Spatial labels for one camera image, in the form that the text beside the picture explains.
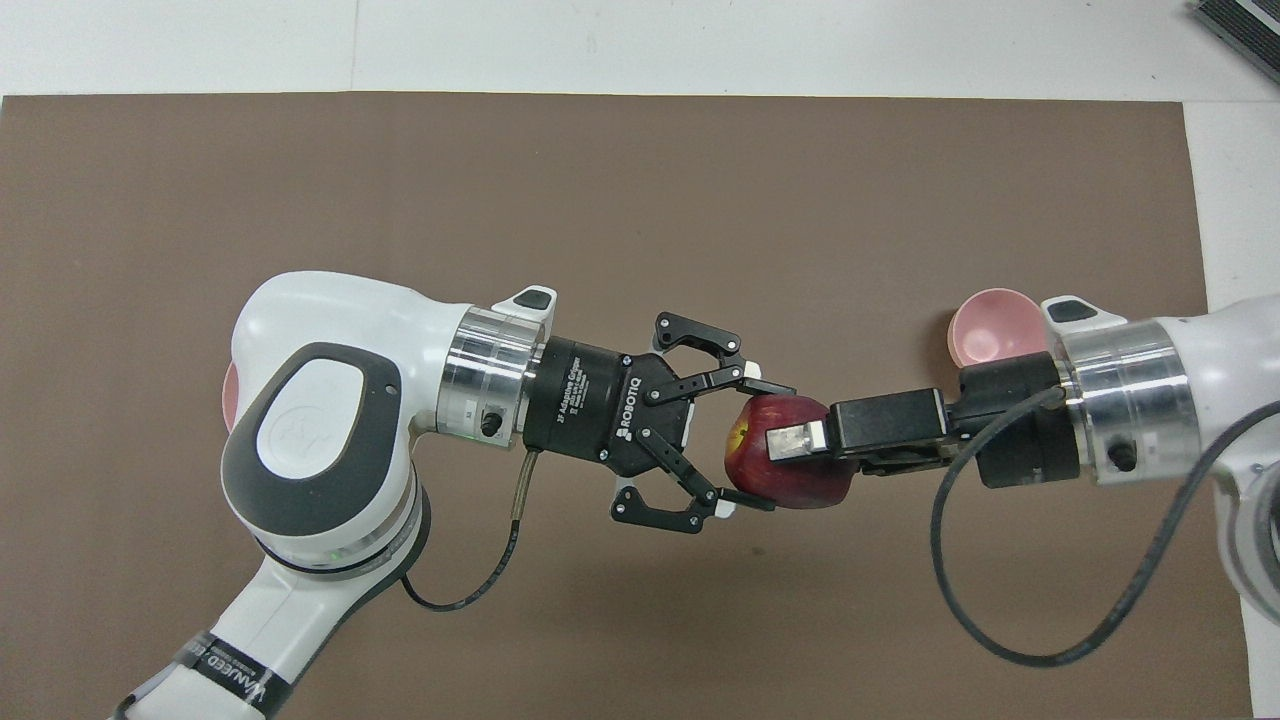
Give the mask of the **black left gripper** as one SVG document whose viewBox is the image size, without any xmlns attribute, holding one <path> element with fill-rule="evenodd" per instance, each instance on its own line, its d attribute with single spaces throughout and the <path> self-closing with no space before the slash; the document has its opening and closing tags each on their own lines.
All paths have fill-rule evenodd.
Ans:
<svg viewBox="0 0 1280 720">
<path fill-rule="evenodd" d="M 626 363 L 608 348 L 550 338 L 527 383 L 524 445 L 605 464 L 616 477 L 611 507 L 616 521 L 696 534 L 707 519 L 728 518 L 739 507 L 776 510 L 772 500 L 713 486 L 680 448 L 687 445 L 690 401 L 700 395 L 733 389 L 795 396 L 797 391 L 764 380 L 741 355 L 737 334 L 687 316 L 658 314 L 653 347 L 658 354 L 695 348 L 713 356 L 718 368 L 677 378 L 655 354 L 634 355 Z M 655 509 L 644 500 L 634 477 L 654 468 L 690 496 L 687 507 Z"/>
</svg>

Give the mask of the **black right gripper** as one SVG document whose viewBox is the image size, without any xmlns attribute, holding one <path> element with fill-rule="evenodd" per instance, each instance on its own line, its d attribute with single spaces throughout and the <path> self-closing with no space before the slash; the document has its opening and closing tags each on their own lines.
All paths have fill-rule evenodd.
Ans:
<svg viewBox="0 0 1280 720">
<path fill-rule="evenodd" d="M 772 462 L 818 457 L 858 460 L 869 477 L 948 468 L 956 447 L 941 447 L 952 436 L 977 436 L 993 419 L 1042 389 L 1059 388 L 1053 357 L 1039 351 L 965 366 L 959 400 L 948 406 L 937 388 L 914 389 L 831 405 L 824 416 L 769 429 Z M 1016 420 L 977 454 L 982 483 L 991 488 L 1034 486 L 1082 474 L 1076 433 L 1064 406 L 1037 409 Z"/>
</svg>

